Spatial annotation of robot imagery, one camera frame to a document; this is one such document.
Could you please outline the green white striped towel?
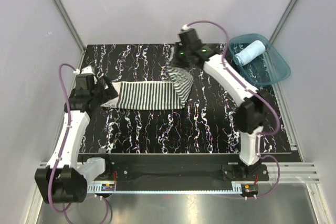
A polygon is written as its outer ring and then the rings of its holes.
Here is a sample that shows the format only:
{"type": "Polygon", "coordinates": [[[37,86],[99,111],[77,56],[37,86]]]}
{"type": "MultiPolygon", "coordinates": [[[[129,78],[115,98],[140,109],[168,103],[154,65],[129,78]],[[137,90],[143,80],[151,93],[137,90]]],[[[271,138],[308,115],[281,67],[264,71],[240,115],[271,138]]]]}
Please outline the green white striped towel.
{"type": "Polygon", "coordinates": [[[103,108],[127,110],[175,110],[185,107],[193,76],[183,68],[168,67],[168,81],[114,82],[118,96],[103,108]]]}

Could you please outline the light blue towel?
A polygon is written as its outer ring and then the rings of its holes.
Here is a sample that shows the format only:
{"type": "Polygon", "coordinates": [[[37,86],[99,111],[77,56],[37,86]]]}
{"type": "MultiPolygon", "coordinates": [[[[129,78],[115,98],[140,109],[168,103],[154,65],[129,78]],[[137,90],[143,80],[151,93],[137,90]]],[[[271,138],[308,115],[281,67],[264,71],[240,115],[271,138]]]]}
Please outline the light blue towel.
{"type": "Polygon", "coordinates": [[[253,61],[259,55],[262,55],[265,50],[265,45],[260,40],[255,40],[242,51],[234,55],[234,62],[237,65],[244,66],[253,61]]]}

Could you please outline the teal transparent plastic bin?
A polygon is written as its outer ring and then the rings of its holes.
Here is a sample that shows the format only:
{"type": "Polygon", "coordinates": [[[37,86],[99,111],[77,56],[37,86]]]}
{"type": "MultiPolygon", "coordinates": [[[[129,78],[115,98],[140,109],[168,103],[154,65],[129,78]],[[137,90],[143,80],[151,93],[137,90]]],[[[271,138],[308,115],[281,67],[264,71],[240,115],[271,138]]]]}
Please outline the teal transparent plastic bin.
{"type": "Polygon", "coordinates": [[[277,49],[260,34],[245,34],[232,38],[228,43],[226,59],[242,77],[256,87],[271,86],[287,79],[291,74],[290,67],[277,49]],[[244,66],[235,64],[234,55],[255,40],[260,40],[265,45],[265,52],[244,66]]]}

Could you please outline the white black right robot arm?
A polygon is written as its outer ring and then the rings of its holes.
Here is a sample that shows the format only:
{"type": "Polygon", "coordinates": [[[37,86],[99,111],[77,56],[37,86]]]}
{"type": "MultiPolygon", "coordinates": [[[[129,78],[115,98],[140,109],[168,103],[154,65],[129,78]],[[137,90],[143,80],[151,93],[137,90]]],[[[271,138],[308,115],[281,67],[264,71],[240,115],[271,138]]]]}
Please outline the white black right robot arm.
{"type": "Polygon", "coordinates": [[[239,176],[250,180],[257,174],[255,164],[260,159],[260,137],[266,117],[266,106],[260,100],[260,92],[248,83],[222,55],[210,45],[204,45],[194,28],[187,25],[178,34],[170,67],[184,71],[191,65],[197,66],[215,79],[233,98],[238,110],[234,123],[240,132],[238,167],[239,176]]]}

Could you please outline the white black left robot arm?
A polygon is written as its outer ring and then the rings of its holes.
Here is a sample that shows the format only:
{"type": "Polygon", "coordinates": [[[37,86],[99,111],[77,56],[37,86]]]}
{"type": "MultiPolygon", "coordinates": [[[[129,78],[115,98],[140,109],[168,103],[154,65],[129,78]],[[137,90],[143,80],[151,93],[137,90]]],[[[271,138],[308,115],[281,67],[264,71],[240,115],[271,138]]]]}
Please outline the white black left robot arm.
{"type": "Polygon", "coordinates": [[[92,157],[77,165],[81,141],[94,111],[118,97],[109,78],[92,73],[75,77],[75,87],[66,95],[64,122],[56,148],[46,167],[35,172],[35,182],[45,203],[83,202],[88,185],[96,178],[109,179],[113,167],[106,157],[92,157]]]}

